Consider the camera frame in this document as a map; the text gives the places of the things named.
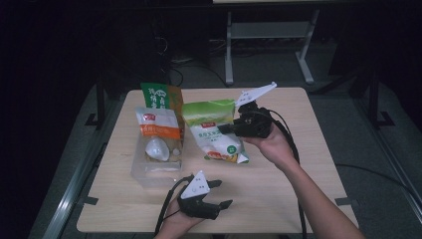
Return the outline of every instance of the hand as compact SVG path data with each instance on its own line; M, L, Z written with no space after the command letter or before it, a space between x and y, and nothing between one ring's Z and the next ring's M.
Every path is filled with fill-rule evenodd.
M170 202L164 218L161 229L155 239L179 238L186 234L193 226L204 220L203 218L189 217L181 212L177 199L173 199Z
M242 137L242 141L255 145L268 161L282 171L296 162L285 136L274 123L271 124L271 133L267 138Z

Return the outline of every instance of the black cable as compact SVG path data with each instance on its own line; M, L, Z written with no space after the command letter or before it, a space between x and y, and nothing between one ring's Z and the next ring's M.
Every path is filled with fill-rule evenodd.
M174 186L168 191L167 196L164 200L164 203L162 204L161 212L159 213L159 216L158 216L157 225L155 226L155 231L154 231L154 237L158 234L159 229L161 228L161 224L165 219L164 214L165 214L165 211L167 210L168 204L170 204L170 200L171 200L171 197L173 196L174 190L180 185L180 183L184 181L191 181L193 177L194 177L193 175L183 177L182 179L178 180L174 184Z
M175 212L173 212L173 213L171 213L170 215L168 215L168 216L164 217L164 219L163 219L163 220L165 220L165 219L167 219L167 218L171 217L172 215L176 214L176 213L177 213L177 212L179 212L179 211L180 211L180 209L179 209L179 210L177 210L177 211L175 211Z
M400 182L399 180L397 180L397 179L395 179L395 178L393 178L391 176L388 176L386 174L383 174L383 173L374 171L374 170L369 169L369 168L365 168L365 167L361 167L361 166L356 166L356 165L350 165L350 164L344 164L344 163L335 163L334 165L335 166L339 166L339 167L351 167L351 168L360 169L360 170L363 170L363 171L367 171L367 172L376 174L376 175L381 176L381 177L383 177L385 179L388 179L391 182L397 184L398 186L404 188L410 194L410 196L413 198L413 200L416 202L416 204L420 208L422 208L422 202L418 199L418 196L416 195L416 193L413 192L413 190L411 190L408 186L406 186L405 184L403 184L402 182Z
M176 69L174 69L174 68L170 68L169 70L170 70L170 71L174 71L174 72L176 72L177 74L179 74L179 75L180 75L180 82L179 82L179 84L175 85L176 87L180 87L180 86L182 85L182 83L183 83L183 80L184 80L183 74L182 74L180 71L177 71L177 70L176 70Z
M226 48L227 48L226 40L221 40L221 42L223 42L223 44L219 44L218 46L213 47L209 50L210 56L213 56L213 55L215 56L216 54L220 52L226 51Z
M217 78L223 83L223 85L226 87L226 88L229 88L230 86L229 85L227 85L226 84L226 82L220 77L220 75L218 75L218 73L217 72L215 72L214 70L212 70L212 69L210 69L209 67L204 67L204 66L179 66L179 68L188 68L188 67L190 67L190 68L204 68L204 69L206 69L206 70L208 70L208 71L210 71L210 72L212 72L212 73L214 73L216 76L217 76Z
M264 50L259 49L259 47L260 47L259 44L255 44L255 43L250 44L250 43L251 43L251 41L249 40L249 41L246 41L246 42L238 41L235 44L232 44L232 57L233 58L250 58L250 57L262 55L265 52L265 49Z
M186 59L184 59L184 60L178 60L178 61L176 61L174 59L169 59L168 61L171 63L171 66L173 68L177 68L177 67L181 67L181 66L184 66L186 64L192 63L192 62L195 61L195 59L194 58L186 57Z
M293 157L295 158L295 160L298 162L298 164L301 164L301 160L299 158L298 148L295 145L295 142L294 142L293 137L292 137L292 133L291 133L288 125L286 124L285 119L283 119L283 117L280 114L278 114L274 111L269 111L269 112L276 114L282 120L282 122L284 124L282 124L278 120L273 119L271 116L266 115L262 112L258 112L258 111L250 111L250 112L242 113L242 115L256 114L256 115L264 116L265 118L271 120L276 125L276 127L283 133L283 135L285 136L286 141L288 142L289 147L292 150ZM301 218L301 225L302 225L302 238L306 239L306 238L308 238L307 222L305 220L304 210L302 209L302 206L299 203L299 201L298 201L298 209L299 209L299 217Z

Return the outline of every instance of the packaged food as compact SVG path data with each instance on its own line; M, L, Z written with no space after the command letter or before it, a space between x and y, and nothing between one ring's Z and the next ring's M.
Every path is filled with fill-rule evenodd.
M141 83L140 86L147 108L174 110L179 124L181 139L183 140L185 124L181 115L183 105L181 89L158 83Z
M138 107L135 109L147 161L181 160L182 141L173 110Z
M184 104L182 116L196 143L205 152L205 159L248 162L242 140L233 133L222 134L218 125L233 123L235 102L219 100Z

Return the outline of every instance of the dark background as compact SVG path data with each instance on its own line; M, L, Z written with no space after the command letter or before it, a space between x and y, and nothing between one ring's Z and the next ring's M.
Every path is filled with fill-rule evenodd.
M98 80L111 97L137 89L140 82L167 83L161 69L168 67L174 52L191 52L206 63L208 39L225 38L221 12L157 17L145 12L91 11L109 3L0 2L2 235L29 235L81 104ZM136 1L114 4L138 6ZM314 36L314 41L338 42L331 67L334 74L370 64L419 128L421 13L416 1L324 7ZM245 19L248 16L263 17L252 10ZM157 54L157 36L171 42L167 56Z

